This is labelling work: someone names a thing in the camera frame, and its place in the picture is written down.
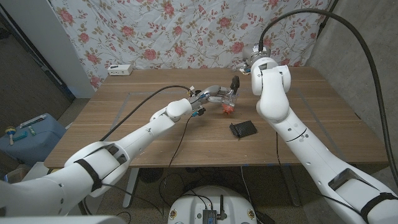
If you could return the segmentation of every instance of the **wooden table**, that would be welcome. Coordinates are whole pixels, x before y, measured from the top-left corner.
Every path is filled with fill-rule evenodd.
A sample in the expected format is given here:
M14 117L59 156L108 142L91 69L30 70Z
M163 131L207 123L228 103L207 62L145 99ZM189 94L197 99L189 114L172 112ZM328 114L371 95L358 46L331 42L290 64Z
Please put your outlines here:
M384 146L376 135L311 67L290 68L292 87L287 96L297 116L323 141L331 152L346 162L386 163ZM187 70L135 70L130 76L108 77L45 160L49 168L61 168L84 146L104 136L120 112L121 120L143 99L167 85L194 85L202 90L211 85L229 87L239 75L241 87L236 111L223 114L221 105L208 103L203 116L190 120L172 167L264 166L277 164L275 131L256 112L259 99L251 91L251 77L227 68ZM186 98L186 91L168 89L139 108L109 140L120 139L149 122L149 118L171 101ZM167 167L181 139L188 116L164 137L154 141L131 167ZM229 125L251 120L258 133L238 139ZM282 163L299 161L280 139Z

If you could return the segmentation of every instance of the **black strap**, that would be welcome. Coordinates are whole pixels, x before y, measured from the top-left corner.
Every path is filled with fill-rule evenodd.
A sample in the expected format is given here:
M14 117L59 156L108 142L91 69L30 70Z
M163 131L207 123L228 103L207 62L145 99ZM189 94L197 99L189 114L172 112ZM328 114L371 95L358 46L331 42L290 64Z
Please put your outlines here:
M91 188L91 192L95 191L96 189L101 188L102 180L100 179L100 177L98 177L98 174L97 174L97 172L95 172L93 167L84 159L79 159L78 161L75 161L75 162L78 163L79 165L81 165L87 171L87 173L90 175L90 177L93 179L94 184L93 184L93 188Z
M393 196L391 193L385 193L382 192L380 195L374 197L372 200L368 201L366 205L361 209L361 216L363 220L365 220L366 223L369 223L368 221L368 214L369 212L380 202L384 200L398 200L397 197Z

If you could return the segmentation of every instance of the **red object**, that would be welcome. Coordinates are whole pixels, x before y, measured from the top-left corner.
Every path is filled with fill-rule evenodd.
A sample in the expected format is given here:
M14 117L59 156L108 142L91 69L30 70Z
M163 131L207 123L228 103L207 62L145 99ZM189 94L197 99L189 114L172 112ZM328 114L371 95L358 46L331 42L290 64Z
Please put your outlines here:
M223 112L231 114L235 109L233 106L223 104Z

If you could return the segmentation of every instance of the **power strip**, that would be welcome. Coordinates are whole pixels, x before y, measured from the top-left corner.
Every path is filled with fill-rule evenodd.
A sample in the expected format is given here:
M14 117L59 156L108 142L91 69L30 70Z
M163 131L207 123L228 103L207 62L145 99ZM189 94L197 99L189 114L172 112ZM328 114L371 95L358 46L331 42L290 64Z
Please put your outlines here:
M132 72L132 65L110 65L108 73L110 75L130 75Z

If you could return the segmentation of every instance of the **floral curtain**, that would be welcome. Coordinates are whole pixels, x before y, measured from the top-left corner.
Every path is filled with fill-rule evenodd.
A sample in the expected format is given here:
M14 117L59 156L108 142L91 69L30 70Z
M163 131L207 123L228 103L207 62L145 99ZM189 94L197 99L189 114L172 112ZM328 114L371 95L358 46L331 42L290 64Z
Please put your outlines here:
M111 64L134 69L232 67L242 48L258 43L265 26L300 8L326 9L330 0L51 0L91 85ZM280 21L264 37L282 65L303 65L311 54L318 14Z

